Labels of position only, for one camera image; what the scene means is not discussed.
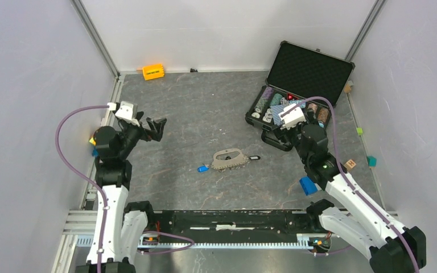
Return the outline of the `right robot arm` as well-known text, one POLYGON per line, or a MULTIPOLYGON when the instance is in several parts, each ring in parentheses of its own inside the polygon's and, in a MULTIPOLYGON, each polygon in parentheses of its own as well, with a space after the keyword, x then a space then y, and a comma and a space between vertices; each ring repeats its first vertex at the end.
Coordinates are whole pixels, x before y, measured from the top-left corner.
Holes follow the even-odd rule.
POLYGON ((282 134, 285 143, 263 131, 262 140, 283 151, 296 149, 307 176, 300 183, 305 194, 320 188, 350 215, 322 199, 307 208, 306 225, 337 234, 360 252, 374 272, 419 272, 427 264, 426 235, 417 226, 406 227, 378 205, 355 182, 346 167, 328 150, 324 128, 307 124, 282 134))

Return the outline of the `blue key tag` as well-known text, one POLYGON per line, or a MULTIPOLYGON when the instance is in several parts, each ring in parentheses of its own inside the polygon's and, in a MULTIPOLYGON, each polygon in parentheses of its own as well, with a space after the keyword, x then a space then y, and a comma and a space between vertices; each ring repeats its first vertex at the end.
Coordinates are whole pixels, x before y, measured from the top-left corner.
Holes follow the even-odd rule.
POLYGON ((200 167, 197 168, 197 171, 199 173, 206 172, 208 170, 209 170, 209 167, 207 165, 203 165, 203 166, 200 166, 200 167))

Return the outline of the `black key tag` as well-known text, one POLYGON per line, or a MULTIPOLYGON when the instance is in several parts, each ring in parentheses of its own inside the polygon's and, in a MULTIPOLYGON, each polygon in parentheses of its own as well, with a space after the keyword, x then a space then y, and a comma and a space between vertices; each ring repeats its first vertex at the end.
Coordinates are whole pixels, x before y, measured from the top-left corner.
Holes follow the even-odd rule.
POLYGON ((249 156, 249 160, 254 161, 254 160, 260 160, 261 157, 257 156, 257 155, 253 155, 253 156, 249 156))

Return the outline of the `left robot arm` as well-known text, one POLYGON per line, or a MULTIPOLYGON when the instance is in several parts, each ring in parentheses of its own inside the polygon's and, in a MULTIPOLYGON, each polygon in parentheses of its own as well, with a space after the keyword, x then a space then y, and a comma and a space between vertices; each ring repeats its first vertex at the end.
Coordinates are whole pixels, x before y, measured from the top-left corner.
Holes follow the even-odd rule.
POLYGON ((76 272, 135 272, 134 258, 143 231, 156 224, 149 201, 127 203, 132 165, 127 157, 139 140, 161 141, 165 118, 146 119, 148 128, 120 120, 121 130, 100 127, 93 139, 95 181, 98 189, 98 214, 93 242, 86 263, 76 272))

